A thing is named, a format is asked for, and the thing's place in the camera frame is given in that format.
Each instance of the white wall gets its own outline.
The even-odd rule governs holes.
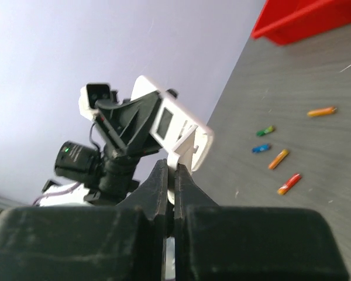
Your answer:
[[[109,82],[122,99],[145,74],[208,120],[263,3],[0,0],[0,195],[32,202],[62,143],[88,144],[86,83]]]

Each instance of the red crayon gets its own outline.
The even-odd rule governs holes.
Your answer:
[[[302,176],[300,174],[294,174],[283,186],[281,186],[280,189],[277,190],[277,193],[279,195],[285,195],[286,192],[288,192],[301,178]]]

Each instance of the green crayon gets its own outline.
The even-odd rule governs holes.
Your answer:
[[[267,133],[272,133],[274,132],[276,128],[274,126],[269,126],[268,128],[266,129],[263,129],[263,130],[260,130],[256,133],[257,136],[264,136],[266,135]]]

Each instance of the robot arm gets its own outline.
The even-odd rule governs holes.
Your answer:
[[[56,174],[81,184],[51,185],[35,204],[96,205],[110,201],[117,204],[128,190],[139,184],[132,181],[132,176],[140,158],[161,148],[168,153],[171,174],[178,164],[185,165],[190,174],[198,170],[209,152],[214,133],[176,98],[174,91],[166,91],[146,76],[136,80],[130,101],[121,105],[117,92],[107,84],[83,87],[78,101],[80,113],[94,122],[105,140],[104,155],[101,158],[93,149],[66,142],[56,160]],[[113,171],[124,166],[132,169]],[[121,186],[127,187],[129,182],[134,185],[131,190]],[[118,191],[121,191],[119,198],[110,198],[110,195],[117,197]],[[174,205],[172,188],[168,189],[168,200]]]

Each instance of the red plastic container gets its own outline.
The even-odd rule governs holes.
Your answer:
[[[285,45],[351,23],[351,0],[267,0],[251,37]]]

